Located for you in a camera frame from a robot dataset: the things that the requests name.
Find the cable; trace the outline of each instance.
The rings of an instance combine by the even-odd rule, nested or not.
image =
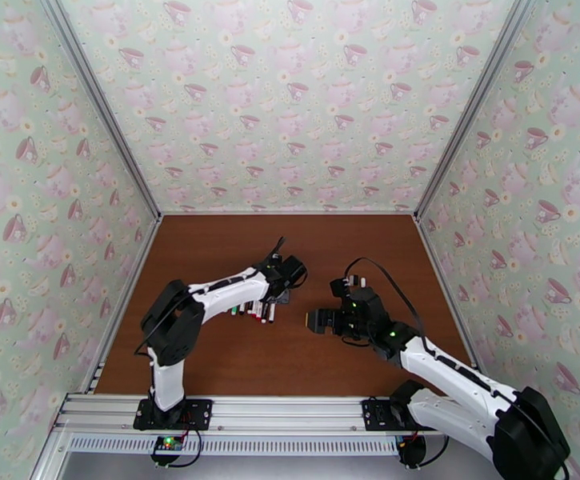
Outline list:
[[[347,276],[350,273],[350,270],[352,269],[352,267],[354,267],[360,261],[368,261],[368,262],[374,264],[382,272],[382,274],[386,277],[387,281],[392,285],[392,287],[394,288],[394,290],[396,291],[396,293],[398,294],[398,296],[401,298],[401,300],[407,306],[407,309],[410,310],[410,313],[412,314],[412,318],[414,318],[414,320],[416,321],[416,324],[417,324],[417,327],[418,327],[418,332],[420,333],[420,335],[421,335],[421,341],[423,342],[423,348],[425,349],[425,351],[428,354],[430,354],[432,357],[435,357],[436,358],[436,352],[434,350],[432,350],[431,348],[429,348],[428,345],[427,345],[427,339],[426,339],[426,335],[425,335],[425,328],[423,326],[423,321],[421,320],[421,316],[416,311],[416,308],[414,308],[414,305],[412,304],[412,301],[410,301],[408,299],[408,297],[405,296],[405,293],[403,293],[403,291],[401,290],[401,288],[398,286],[398,284],[396,283],[396,281],[392,278],[392,276],[390,275],[390,273],[387,272],[387,270],[385,269],[385,267],[381,266],[381,264],[379,264],[378,262],[372,260],[371,258],[368,258],[368,257],[359,257],[359,258],[356,258],[355,260],[353,260],[352,263],[349,264],[348,267],[345,269],[345,278],[347,278]]]
[[[370,346],[369,343],[354,343],[354,342],[347,342],[346,337],[341,337],[341,341],[349,346],[356,346],[357,348],[365,348],[366,346]]]
[[[441,446],[441,449],[438,453],[436,453],[435,456],[433,456],[432,458],[430,458],[429,460],[427,460],[426,462],[421,463],[420,465],[418,465],[418,468],[423,468],[424,466],[428,466],[430,463],[435,462],[436,460],[438,460],[441,455],[443,453],[445,453],[445,450],[447,450],[447,445],[450,442],[450,437],[449,436],[445,436],[445,439],[443,439],[443,446]]]
[[[492,392],[492,397],[495,397],[495,398],[496,397],[500,397],[505,402],[507,402],[508,404],[510,404],[510,406],[512,406],[513,408],[515,408],[517,412],[521,413],[521,415],[523,417],[525,417],[525,419],[527,419],[527,421],[536,429],[536,431],[538,431],[541,434],[541,436],[543,436],[543,439],[547,442],[547,445],[552,449],[552,453],[554,453],[554,455],[556,456],[557,460],[561,463],[561,467],[563,468],[563,473],[565,475],[565,477],[563,477],[563,480],[570,480],[570,471],[567,469],[567,465],[565,464],[565,460],[561,458],[561,455],[556,450],[556,446],[554,445],[554,442],[550,439],[550,437],[547,436],[546,432],[543,431],[543,428],[541,428],[536,423],[536,421],[533,420],[528,415],[527,412],[525,412],[523,409],[521,409],[520,407],[518,407],[514,403],[514,401],[512,401],[512,399],[508,398],[504,394],[501,394],[498,390],[494,390]]]
[[[203,439],[202,439],[201,433],[198,431],[197,427],[194,427],[194,432],[198,436],[198,450],[196,451],[196,456],[194,456],[194,458],[189,460],[188,463],[181,463],[179,465],[169,464],[166,468],[187,468],[188,466],[192,466],[193,464],[196,463],[196,461],[201,456],[201,451],[203,450]]]

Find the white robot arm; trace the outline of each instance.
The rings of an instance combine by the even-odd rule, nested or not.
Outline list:
[[[141,321],[145,338],[135,352],[147,345],[152,368],[147,407],[142,401],[134,424],[137,429],[168,429],[186,423],[182,416],[190,412],[190,405],[186,409],[183,370],[203,324],[246,302],[274,302],[305,281],[307,270],[302,262],[293,255],[283,260],[278,253],[283,243],[284,238],[279,239],[260,263],[238,274],[189,286],[172,281],[161,292]]]
[[[414,307],[388,279],[418,319]],[[554,479],[570,447],[539,392],[529,387],[519,392],[496,382],[437,348],[422,329],[392,321],[371,287],[351,290],[347,278],[330,286],[341,298],[341,308],[308,313],[308,328],[315,333],[331,328],[336,335],[365,339],[381,358],[447,394],[442,398],[414,380],[401,384],[390,396],[390,410],[402,430],[441,431],[490,460],[505,480]],[[404,463],[418,466],[418,462]]]

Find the bundle of markers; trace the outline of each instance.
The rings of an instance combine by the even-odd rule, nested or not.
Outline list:
[[[274,323],[274,312],[276,311],[275,302],[260,302],[260,301],[250,301],[244,302],[240,306],[235,306],[232,308],[232,316],[236,313],[251,314],[254,318],[259,320],[261,323]]]

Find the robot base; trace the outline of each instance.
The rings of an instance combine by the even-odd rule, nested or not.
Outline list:
[[[168,411],[161,411],[153,399],[143,399],[134,417],[136,430],[199,430],[210,428],[212,401],[209,399],[183,399]]]

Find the floral wallpaper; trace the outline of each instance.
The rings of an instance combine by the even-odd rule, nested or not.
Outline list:
[[[63,0],[165,212],[412,211],[514,0]]]
[[[547,397],[580,479],[580,0],[538,0],[423,221],[480,363]]]
[[[85,379],[151,216],[35,0],[0,0],[0,479]]]

